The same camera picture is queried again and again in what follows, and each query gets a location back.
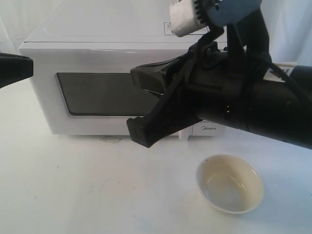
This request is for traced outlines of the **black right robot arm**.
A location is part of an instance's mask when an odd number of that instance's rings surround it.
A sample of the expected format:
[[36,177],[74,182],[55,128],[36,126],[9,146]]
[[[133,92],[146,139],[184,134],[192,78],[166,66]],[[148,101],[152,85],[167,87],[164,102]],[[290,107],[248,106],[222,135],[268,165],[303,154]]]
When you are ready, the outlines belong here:
[[133,68],[136,86],[158,102],[143,117],[130,118],[132,141],[151,147],[204,120],[293,145],[312,146],[312,69],[290,73],[265,53],[243,50],[229,59],[217,44],[193,45],[169,61]]

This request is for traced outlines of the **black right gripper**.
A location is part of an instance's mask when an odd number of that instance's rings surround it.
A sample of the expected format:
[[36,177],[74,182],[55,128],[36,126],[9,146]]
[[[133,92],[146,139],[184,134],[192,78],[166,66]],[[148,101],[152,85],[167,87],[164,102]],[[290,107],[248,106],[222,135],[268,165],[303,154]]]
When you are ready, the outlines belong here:
[[195,60],[195,49],[177,58],[137,66],[130,70],[133,84],[160,98],[145,116],[130,118],[127,127],[133,142],[150,148],[161,139],[202,120],[228,127],[254,127],[258,123],[258,62],[249,55],[236,59],[243,72],[230,70],[228,53],[216,43],[203,59]]

